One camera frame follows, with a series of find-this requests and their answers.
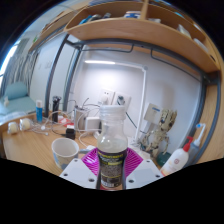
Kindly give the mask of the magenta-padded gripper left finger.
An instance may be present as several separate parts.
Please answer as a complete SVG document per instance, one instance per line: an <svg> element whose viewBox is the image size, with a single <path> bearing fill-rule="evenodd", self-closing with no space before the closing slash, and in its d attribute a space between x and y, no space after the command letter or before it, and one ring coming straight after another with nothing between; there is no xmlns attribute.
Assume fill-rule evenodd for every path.
<svg viewBox="0 0 224 224"><path fill-rule="evenodd" d="M73 159L60 177L84 188L98 189L100 186L99 173L97 149L94 148L81 159Z"/></svg>

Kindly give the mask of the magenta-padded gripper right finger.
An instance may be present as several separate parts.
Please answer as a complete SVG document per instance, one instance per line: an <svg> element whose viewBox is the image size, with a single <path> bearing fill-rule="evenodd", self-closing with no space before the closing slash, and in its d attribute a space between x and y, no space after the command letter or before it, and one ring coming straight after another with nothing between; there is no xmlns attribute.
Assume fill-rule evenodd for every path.
<svg viewBox="0 0 224 224"><path fill-rule="evenodd" d="M163 175L151 159L143 159L137 152L128 148L124 161L124 188L141 188L161 179Z"/></svg>

